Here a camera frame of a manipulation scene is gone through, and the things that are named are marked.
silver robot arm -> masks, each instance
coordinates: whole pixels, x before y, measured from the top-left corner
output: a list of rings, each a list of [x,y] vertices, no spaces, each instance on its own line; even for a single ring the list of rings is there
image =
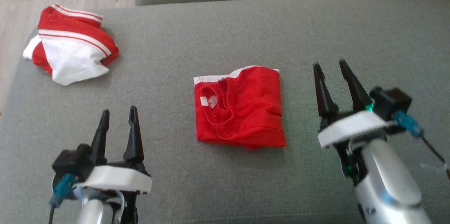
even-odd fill
[[[427,143],[423,130],[406,115],[411,98],[398,88],[383,91],[380,87],[369,96],[347,63],[341,60],[339,64],[352,95],[353,110],[339,113],[322,69],[315,64],[317,105],[322,118],[318,139],[321,147],[336,149],[344,176],[353,180],[361,217],[367,224],[431,223],[421,205],[416,182],[387,143],[387,135],[405,129]]]
[[[373,139],[361,154],[367,174],[355,195],[366,223],[430,224],[420,190],[392,147],[384,139]]]
[[[77,224],[138,223],[136,197],[151,192],[152,179],[143,164],[144,154],[136,107],[130,107],[130,134],[123,161],[105,158],[109,111],[104,110],[91,146],[63,150],[53,162],[52,223],[55,208],[63,200],[81,200]]]

